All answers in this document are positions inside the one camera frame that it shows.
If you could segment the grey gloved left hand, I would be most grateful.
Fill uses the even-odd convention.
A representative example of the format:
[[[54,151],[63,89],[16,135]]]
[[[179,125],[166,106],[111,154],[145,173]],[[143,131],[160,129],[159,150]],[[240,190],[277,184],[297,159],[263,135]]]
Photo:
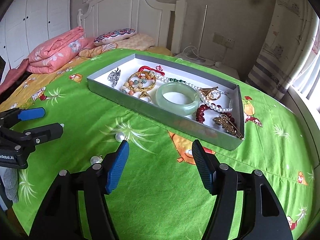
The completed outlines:
[[[1,179],[8,200],[18,202],[18,172],[14,168],[1,167]]]

